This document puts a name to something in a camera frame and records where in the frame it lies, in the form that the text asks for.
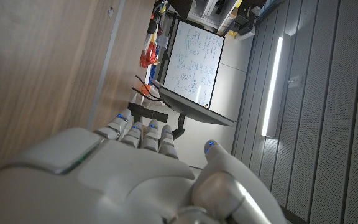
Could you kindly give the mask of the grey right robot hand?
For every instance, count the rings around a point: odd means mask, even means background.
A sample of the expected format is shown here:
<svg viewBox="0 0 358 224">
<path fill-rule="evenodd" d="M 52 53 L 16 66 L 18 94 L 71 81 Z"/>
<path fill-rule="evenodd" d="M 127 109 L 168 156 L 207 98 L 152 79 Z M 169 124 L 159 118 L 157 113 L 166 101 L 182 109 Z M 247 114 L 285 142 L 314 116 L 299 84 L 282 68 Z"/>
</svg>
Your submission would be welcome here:
<svg viewBox="0 0 358 224">
<path fill-rule="evenodd" d="M 220 144 L 199 174 L 170 126 L 123 110 L 95 131 L 71 128 L 0 168 L 0 223 L 285 223 L 269 189 Z"/>
</svg>

